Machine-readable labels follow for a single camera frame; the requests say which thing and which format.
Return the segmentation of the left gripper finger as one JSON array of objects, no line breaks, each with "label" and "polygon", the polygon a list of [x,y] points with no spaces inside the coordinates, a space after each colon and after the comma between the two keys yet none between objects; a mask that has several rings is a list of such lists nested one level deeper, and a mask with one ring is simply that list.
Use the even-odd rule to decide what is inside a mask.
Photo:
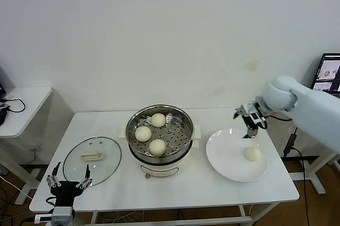
[{"label": "left gripper finger", "polygon": [[48,184],[48,187],[59,187],[61,185],[59,179],[57,178],[58,169],[60,167],[61,162],[58,162],[58,164],[53,168],[53,171],[50,175],[47,176],[46,181]]},{"label": "left gripper finger", "polygon": [[76,185],[77,188],[88,188],[92,183],[92,178],[90,177],[89,165],[86,167],[86,174],[84,180]]}]

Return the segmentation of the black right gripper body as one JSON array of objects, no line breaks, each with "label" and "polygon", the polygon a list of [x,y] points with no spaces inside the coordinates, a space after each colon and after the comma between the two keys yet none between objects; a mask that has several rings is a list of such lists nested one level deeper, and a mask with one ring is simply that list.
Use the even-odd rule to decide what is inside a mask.
[{"label": "black right gripper body", "polygon": [[267,122],[260,110],[260,104],[257,102],[249,102],[246,104],[246,117],[257,124],[258,128],[266,129]]}]

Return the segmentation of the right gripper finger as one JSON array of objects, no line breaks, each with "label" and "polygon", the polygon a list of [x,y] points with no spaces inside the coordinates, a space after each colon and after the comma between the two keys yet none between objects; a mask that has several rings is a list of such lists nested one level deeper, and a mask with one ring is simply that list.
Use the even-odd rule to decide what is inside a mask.
[{"label": "right gripper finger", "polygon": [[258,126],[255,124],[252,120],[245,119],[244,123],[247,127],[246,134],[243,136],[243,138],[255,138],[258,133]]},{"label": "right gripper finger", "polygon": [[246,115],[246,111],[245,111],[244,107],[240,106],[240,107],[235,109],[233,119],[237,118],[238,116],[244,117],[245,115]]}]

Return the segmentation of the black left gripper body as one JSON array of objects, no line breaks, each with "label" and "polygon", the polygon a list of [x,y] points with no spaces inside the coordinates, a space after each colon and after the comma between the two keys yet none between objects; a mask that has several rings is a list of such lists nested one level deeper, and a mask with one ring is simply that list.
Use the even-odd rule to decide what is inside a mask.
[{"label": "black left gripper body", "polygon": [[74,199],[83,193],[77,181],[61,181],[61,185],[51,187],[50,193],[56,197],[55,206],[73,207]]}]

